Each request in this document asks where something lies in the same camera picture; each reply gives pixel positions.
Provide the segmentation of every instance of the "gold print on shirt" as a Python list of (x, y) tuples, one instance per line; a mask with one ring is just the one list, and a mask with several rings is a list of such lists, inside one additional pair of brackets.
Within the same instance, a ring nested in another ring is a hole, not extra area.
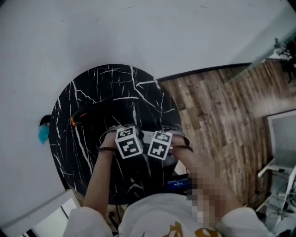
[(220, 237), (221, 236), (217, 231), (212, 231), (205, 228), (198, 229), (194, 233), (197, 237)]
[(179, 222), (175, 221), (175, 225), (170, 225), (170, 232), (163, 237), (183, 237), (182, 226)]

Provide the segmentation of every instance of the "white shirt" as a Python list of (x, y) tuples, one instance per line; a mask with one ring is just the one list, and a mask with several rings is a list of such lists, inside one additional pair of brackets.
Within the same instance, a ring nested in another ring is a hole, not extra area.
[[(273, 237), (251, 208), (226, 214), (214, 229), (204, 228), (203, 214), (185, 196), (166, 193), (146, 197), (124, 213), (120, 237)], [(103, 216), (88, 207), (71, 211), (63, 237), (112, 237)]]

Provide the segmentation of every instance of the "wooden floor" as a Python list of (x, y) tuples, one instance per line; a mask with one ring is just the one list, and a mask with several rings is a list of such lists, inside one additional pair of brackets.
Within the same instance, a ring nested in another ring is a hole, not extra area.
[(230, 80), (238, 71), (242, 68), (209, 71), (162, 85), (177, 104), (195, 154), (220, 164), (221, 177), (240, 202), (256, 208), (270, 191), (271, 174), (257, 178), (271, 159), (266, 116), (296, 103), (278, 61), (265, 61)]

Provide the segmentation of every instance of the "black marble table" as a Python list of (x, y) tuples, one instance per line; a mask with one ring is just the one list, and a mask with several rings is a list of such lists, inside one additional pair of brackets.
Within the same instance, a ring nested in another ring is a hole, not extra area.
[[(80, 108), (103, 101), (104, 106), (87, 123), (70, 124), (70, 117)], [(181, 129), (173, 99), (148, 73), (127, 65), (103, 65), (66, 86), (52, 111), (49, 143), (56, 168), (70, 186), (85, 195), (100, 136), (112, 126), (128, 124), (146, 131)], [(175, 165), (172, 157), (162, 161), (143, 154), (123, 160), (115, 153), (109, 203), (127, 204), (161, 190)]]

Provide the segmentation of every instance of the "wrist strap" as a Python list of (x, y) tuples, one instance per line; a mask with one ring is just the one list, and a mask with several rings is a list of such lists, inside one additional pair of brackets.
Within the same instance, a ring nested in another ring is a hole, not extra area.
[(112, 147), (100, 147), (100, 148), (98, 149), (99, 152), (100, 152), (100, 151), (104, 151), (104, 150), (113, 151), (113, 152), (116, 152), (116, 151), (117, 151), (116, 148), (112, 148)]
[(190, 147), (190, 146), (186, 146), (186, 145), (180, 145), (180, 146), (173, 146), (174, 147), (179, 147), (179, 148), (183, 148), (183, 149), (188, 149), (190, 150), (191, 152), (193, 152), (193, 149)]

